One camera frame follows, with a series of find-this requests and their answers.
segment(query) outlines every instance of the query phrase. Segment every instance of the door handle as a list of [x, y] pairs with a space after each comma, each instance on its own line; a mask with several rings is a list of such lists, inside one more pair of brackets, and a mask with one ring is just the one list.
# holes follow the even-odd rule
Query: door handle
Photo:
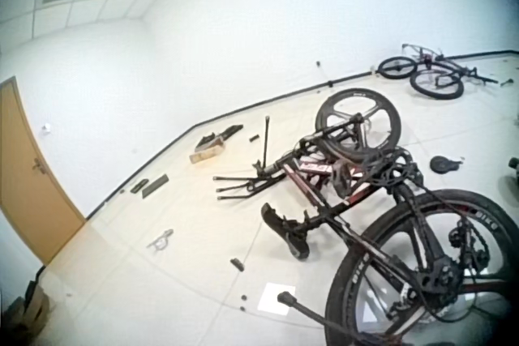
[[43, 166], [41, 161], [38, 160], [37, 158], [34, 159], [34, 165], [32, 167], [32, 170], [35, 170], [35, 169], [40, 170], [41, 174], [45, 174], [46, 173], [45, 167]]

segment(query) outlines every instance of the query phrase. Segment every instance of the disassembled bicycle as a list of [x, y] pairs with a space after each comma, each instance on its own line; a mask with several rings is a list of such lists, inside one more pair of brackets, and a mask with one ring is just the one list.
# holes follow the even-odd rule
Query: disassembled bicycle
[[[370, 93], [371, 97], [380, 99], [376, 92]], [[328, 98], [337, 99], [335, 95]], [[329, 110], [328, 100], [324, 111]], [[281, 293], [278, 301], [324, 325], [328, 346], [409, 345], [427, 341], [432, 344], [420, 327], [432, 326], [429, 323], [458, 322], [471, 312], [495, 318], [495, 312], [477, 306], [476, 301], [482, 300], [479, 298], [482, 294], [486, 297], [497, 293], [505, 300], [509, 296], [517, 274], [514, 246], [519, 241], [519, 229], [512, 219], [480, 194], [465, 190], [428, 190], [408, 151], [388, 143], [366, 147], [365, 115], [356, 113], [345, 117], [332, 126], [316, 126], [314, 134], [300, 139], [294, 150], [269, 166], [266, 166], [267, 119], [264, 160], [253, 165], [256, 177], [214, 177], [215, 180], [245, 181], [217, 192], [243, 188], [249, 192], [219, 196], [220, 200], [249, 198], [285, 177], [294, 182], [317, 215], [304, 212], [303, 222], [287, 220], [268, 203], [262, 206], [261, 214], [265, 224], [286, 242], [295, 258], [302, 260], [309, 256], [307, 233], [323, 224], [348, 246], [348, 253], [333, 279], [324, 317], [298, 303], [288, 292]], [[355, 148], [343, 143], [345, 139], [353, 140]], [[354, 164], [348, 158], [352, 151], [356, 157], [363, 153], [363, 160]], [[336, 206], [331, 206], [321, 192], [328, 183], [342, 199]], [[410, 183], [425, 193], [415, 195]], [[382, 188], [397, 205], [362, 235], [356, 233], [341, 215]], [[452, 228], [443, 229], [448, 233], [438, 234], [432, 222], [445, 214]], [[411, 264], [405, 261], [407, 258], [389, 253], [391, 247], [394, 248], [393, 238], [402, 234], [410, 241]], [[491, 262], [495, 258], [498, 267]], [[383, 301], [391, 297], [392, 304]], [[375, 321], [363, 320], [367, 301], [374, 304], [371, 310], [379, 314]], [[470, 307], [460, 315], [456, 307], [463, 302]]]
[[411, 87], [416, 91], [441, 100], [457, 99], [464, 92], [463, 77], [478, 79], [484, 83], [497, 80], [478, 75], [476, 67], [470, 69], [456, 64], [443, 54], [418, 45], [403, 44], [402, 51], [414, 51], [410, 57], [391, 57], [380, 63], [378, 73], [387, 79], [410, 77]]

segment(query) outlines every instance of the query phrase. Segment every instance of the black baseboard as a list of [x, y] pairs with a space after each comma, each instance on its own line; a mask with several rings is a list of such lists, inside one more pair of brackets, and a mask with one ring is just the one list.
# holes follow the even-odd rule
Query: black baseboard
[[[517, 50], [498, 50], [498, 51], [493, 51], [493, 52], [481, 52], [481, 53], [470, 53], [470, 54], [461, 54], [461, 55], [457, 55], [457, 56], [449, 56], [447, 57], [448, 59], [450, 60], [461, 60], [461, 59], [466, 59], [466, 58], [476, 58], [476, 57], [488, 57], [488, 56], [495, 56], [495, 55], [504, 55], [504, 54], [516, 54], [516, 55], [519, 55], [519, 51]], [[214, 122], [214, 121], [217, 121], [218, 119], [222, 119], [223, 117], [228, 117], [230, 115], [235, 115], [236, 113], [241, 113], [243, 111], [247, 111], [248, 109], [253, 109], [255, 107], [259, 107], [261, 105], [267, 105], [268, 103], [272, 103], [273, 101], [277, 101], [277, 100], [282, 100], [282, 99], [286, 99], [288, 97], [291, 97], [291, 96], [296, 96], [296, 95], [299, 95], [299, 94], [302, 94], [302, 93], [305, 93], [305, 92], [309, 92], [309, 91], [313, 91], [315, 89], [319, 89], [319, 88], [323, 88], [323, 87], [333, 87], [334, 85], [336, 84], [339, 84], [339, 83], [344, 83], [346, 81], [350, 81], [350, 80], [355, 80], [355, 79], [360, 79], [362, 77], [366, 77], [366, 76], [369, 76], [371, 75], [371, 72], [363, 72], [363, 73], [357, 73], [356, 75], [350, 75], [350, 76], [346, 76], [346, 77], [342, 77], [340, 79], [336, 79], [336, 80], [330, 80], [330, 81], [327, 81], [325, 83], [320, 83], [320, 84], [316, 84], [316, 85], [313, 85], [311, 87], [306, 87], [306, 88], [303, 88], [303, 89], [298, 89], [297, 91], [293, 91], [293, 92], [289, 92], [289, 93], [285, 93], [283, 95], [279, 95], [279, 96], [276, 96], [276, 97], [273, 97], [271, 99], [267, 99], [267, 100], [262, 100], [258, 103], [254, 103], [253, 105], [247, 105], [245, 107], [242, 107], [240, 109], [235, 109], [233, 111], [230, 111], [228, 113], [223, 113], [222, 115], [218, 115], [217, 117], [213, 117], [211, 119], [208, 119], [206, 121], [202, 121], [200, 123], [197, 123], [195, 125], [193, 125], [192, 127], [190, 127], [189, 129], [187, 129], [186, 131], [184, 131], [181, 135], [179, 135], [176, 139], [174, 139], [173, 141], [171, 141], [167, 146], [165, 146], [164, 148], [162, 148], [162, 150], [160, 150], [155, 156], [153, 156], [150, 160], [148, 160], [143, 166], [141, 166], [139, 169], [137, 169], [135, 172], [133, 172], [133, 174], [131, 176], [129, 176], [120, 186], [118, 186], [106, 199], [103, 203], [101, 203], [99, 206], [96, 207], [96, 209], [94, 211], [92, 211], [88, 216], [87, 216], [87, 220], [91, 219], [94, 215], [96, 215], [96, 213], [101, 210], [103, 208], [103, 206], [109, 201], [111, 200], [126, 184], [128, 184], [128, 182], [130, 182], [135, 176], [137, 176], [137, 174], [139, 174], [140, 172], [142, 172], [142, 170], [144, 168], [146, 168], [148, 165], [150, 165], [154, 160], [157, 159], [158, 156], [160, 156], [163, 152], [165, 152], [167, 149], [169, 149], [170, 147], [172, 147], [177, 141], [179, 141], [181, 138], [183, 138], [185, 135], [187, 135], [191, 130], [195, 129], [196, 127], [198, 126], [202, 126], [202, 125], [207, 125], [208, 123], [211, 123], [211, 122]]]

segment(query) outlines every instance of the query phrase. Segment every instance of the white wall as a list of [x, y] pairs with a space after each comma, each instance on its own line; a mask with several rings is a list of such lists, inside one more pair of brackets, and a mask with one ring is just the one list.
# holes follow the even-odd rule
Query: white wall
[[518, 49], [518, 10], [517, 0], [159, 0], [145, 21], [187, 92], [182, 115], [199, 122], [369, 70], [404, 42]]
[[41, 261], [20, 239], [0, 210], [0, 294], [2, 312], [25, 294], [29, 281], [40, 270]]
[[40, 149], [85, 216], [191, 125], [161, 72], [141, 21], [72, 28], [0, 58], [0, 79], [16, 76]]

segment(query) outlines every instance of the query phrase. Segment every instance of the bicycle wheel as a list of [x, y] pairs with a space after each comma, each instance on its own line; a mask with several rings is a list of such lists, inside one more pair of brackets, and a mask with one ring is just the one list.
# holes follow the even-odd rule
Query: bicycle wheel
[[418, 92], [439, 100], [457, 99], [464, 91], [461, 80], [448, 70], [420, 70], [411, 76], [410, 82]]
[[409, 57], [391, 57], [383, 60], [377, 70], [386, 79], [405, 79], [418, 69], [418, 63]]
[[[467, 310], [471, 310], [470, 315], [462, 324], [442, 323], [430, 314], [424, 314], [423, 305], [417, 304], [421, 308], [408, 308], [398, 312], [392, 320], [387, 319], [385, 313], [394, 302], [401, 304], [409, 297], [410, 287], [400, 281], [390, 284], [372, 267], [370, 256], [363, 247], [356, 245], [350, 248], [333, 279], [326, 306], [328, 320], [351, 331], [401, 334], [404, 343], [413, 345], [432, 342], [486, 344], [484, 340], [491, 335], [492, 324], [496, 324], [489, 323], [489, 318], [497, 320], [510, 308], [506, 296], [512, 292], [510, 287], [517, 274], [519, 229], [501, 207], [480, 194], [464, 190], [437, 190], [435, 194], [463, 211], [489, 248], [488, 266], [475, 276], [475, 281], [465, 271], [463, 285], [459, 290], [453, 290], [456, 300], [435, 309], [435, 314], [443, 320], [458, 319]], [[460, 216], [429, 194], [417, 196], [416, 204], [446, 255], [459, 258], [460, 250], [451, 246], [448, 234], [456, 227]], [[412, 244], [415, 232], [411, 218], [407, 203], [400, 203], [369, 226], [363, 236], [414, 269], [418, 261], [413, 249], [416, 246]], [[427, 295], [427, 301], [431, 303], [433, 298], [438, 298], [434, 296]], [[330, 328], [325, 331], [328, 346], [353, 344], [341, 333]]]
[[373, 149], [395, 148], [401, 135], [398, 111], [388, 98], [369, 89], [351, 88], [331, 95], [319, 108], [315, 129], [333, 126], [356, 113], [366, 119], [361, 125], [365, 138], [354, 139], [338, 130], [322, 139], [328, 153], [358, 163]]

